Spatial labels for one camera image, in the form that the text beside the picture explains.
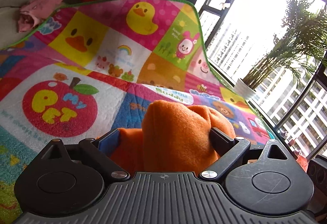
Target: metal screw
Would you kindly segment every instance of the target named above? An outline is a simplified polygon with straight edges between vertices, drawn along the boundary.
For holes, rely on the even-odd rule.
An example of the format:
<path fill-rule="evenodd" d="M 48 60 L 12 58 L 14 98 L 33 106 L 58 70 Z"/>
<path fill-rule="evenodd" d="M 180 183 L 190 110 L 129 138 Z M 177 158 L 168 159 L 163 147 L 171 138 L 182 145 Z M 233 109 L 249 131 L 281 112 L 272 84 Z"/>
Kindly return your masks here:
<path fill-rule="evenodd" d="M 213 170 L 205 170 L 201 172 L 201 176 L 207 179 L 213 179 L 218 176 L 218 174 Z"/>
<path fill-rule="evenodd" d="M 123 179 L 123 178 L 126 178 L 128 176 L 128 174 L 125 171 L 117 170 L 117 171 L 114 171 L 113 173 L 111 173 L 111 176 L 116 179 Z"/>

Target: pink towel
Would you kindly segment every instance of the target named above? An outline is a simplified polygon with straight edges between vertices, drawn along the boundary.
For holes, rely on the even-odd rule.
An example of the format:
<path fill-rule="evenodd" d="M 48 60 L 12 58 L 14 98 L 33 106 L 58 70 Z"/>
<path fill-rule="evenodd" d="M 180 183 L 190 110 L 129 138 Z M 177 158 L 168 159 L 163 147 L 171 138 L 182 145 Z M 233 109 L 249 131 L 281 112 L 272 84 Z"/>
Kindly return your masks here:
<path fill-rule="evenodd" d="M 29 31 L 47 19 L 63 0 L 30 0 L 20 8 L 18 31 Z"/>

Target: rainbow print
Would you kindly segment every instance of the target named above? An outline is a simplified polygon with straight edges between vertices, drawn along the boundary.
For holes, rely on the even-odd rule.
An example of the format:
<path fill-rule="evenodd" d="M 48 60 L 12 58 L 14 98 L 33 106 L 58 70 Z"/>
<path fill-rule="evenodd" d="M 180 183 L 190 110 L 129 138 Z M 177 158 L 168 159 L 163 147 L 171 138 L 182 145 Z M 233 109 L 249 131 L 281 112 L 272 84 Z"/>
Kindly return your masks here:
<path fill-rule="evenodd" d="M 126 46 L 126 45 L 120 45 L 120 46 L 118 47 L 118 49 L 119 49 L 120 51 L 126 51 L 127 54 L 128 54 L 129 56 L 132 55 L 132 50 L 131 50 L 131 48 L 129 48 L 129 47 Z"/>

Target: high-rise building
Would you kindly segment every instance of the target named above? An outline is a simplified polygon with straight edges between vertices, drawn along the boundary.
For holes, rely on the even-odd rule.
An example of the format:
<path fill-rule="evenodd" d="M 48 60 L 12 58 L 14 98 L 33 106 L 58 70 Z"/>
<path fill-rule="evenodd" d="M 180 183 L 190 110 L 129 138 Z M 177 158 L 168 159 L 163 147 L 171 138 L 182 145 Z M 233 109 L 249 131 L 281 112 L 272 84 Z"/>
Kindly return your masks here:
<path fill-rule="evenodd" d="M 207 36 L 207 31 L 212 31 L 211 24 L 214 20 L 205 14 L 201 16 L 201 20 L 202 29 L 205 28 L 204 35 Z M 236 82 L 263 57 L 267 49 L 267 45 L 258 41 L 255 32 L 224 21 L 208 46 L 207 56 Z"/>
<path fill-rule="evenodd" d="M 204 35 L 212 31 L 214 21 L 210 15 L 201 16 Z M 234 81 L 243 78 L 251 67 L 272 48 L 265 46 L 254 33 L 237 24 L 223 22 L 207 49 L 207 56 Z M 302 72 L 305 86 L 308 79 Z M 256 89 L 255 101 L 264 112 L 277 123 L 295 102 L 303 88 L 293 83 L 290 70 L 275 69 Z M 287 132 L 286 142 L 291 150 L 299 150 L 307 156 L 327 134 L 327 93 L 322 87 L 314 87 L 283 128 Z"/>
<path fill-rule="evenodd" d="M 307 84 L 305 73 L 302 72 L 301 82 Z M 302 88 L 293 83 L 293 76 L 289 70 L 279 68 L 275 70 L 257 88 L 255 100 L 277 123 L 294 104 Z M 284 123 L 286 143 L 291 150 L 300 150 L 307 156 L 324 139 L 327 134 L 327 93 L 318 84 L 309 91 L 300 106 Z"/>

